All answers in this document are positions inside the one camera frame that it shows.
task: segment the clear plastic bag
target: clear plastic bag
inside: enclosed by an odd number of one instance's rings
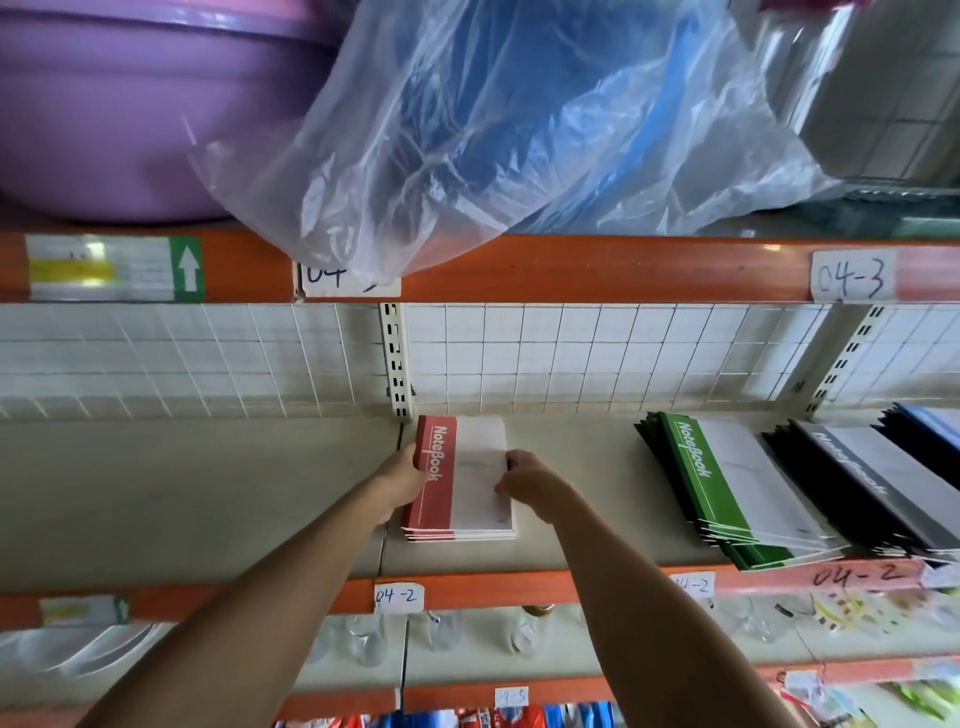
[[[306,118],[195,167],[293,259],[365,283],[515,226],[686,234],[791,205],[830,180],[726,4],[362,0]]]

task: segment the human arm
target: human arm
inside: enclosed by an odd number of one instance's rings
[[[712,619],[607,526],[572,486],[524,450],[507,453],[497,492],[551,523],[600,667],[631,726],[793,725]]]
[[[360,548],[422,489],[413,451],[391,455],[177,625],[78,728],[270,725]]]

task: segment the left hand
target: left hand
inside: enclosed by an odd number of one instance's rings
[[[414,467],[416,449],[417,446],[411,443],[393,453],[364,481],[363,485],[369,489],[376,499],[377,509],[382,512],[378,523],[389,521],[395,509],[411,502],[423,490],[426,473]]]

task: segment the stack of notebooks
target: stack of notebooks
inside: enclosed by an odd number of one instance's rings
[[[493,491],[507,471],[506,452],[499,418],[420,415],[414,458],[427,478],[403,512],[407,541],[515,539],[513,501]]]
[[[960,489],[960,409],[894,404],[883,413],[877,430]]]
[[[793,481],[877,556],[960,554],[960,491],[872,427],[790,421],[766,435]]]
[[[686,519],[738,569],[843,555],[846,542],[804,505],[746,426],[651,412],[636,429],[660,461]]]

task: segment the green arrow sticker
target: green arrow sticker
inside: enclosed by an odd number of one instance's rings
[[[202,301],[206,293],[206,276],[200,238],[177,235],[169,240],[174,271],[174,301]]]

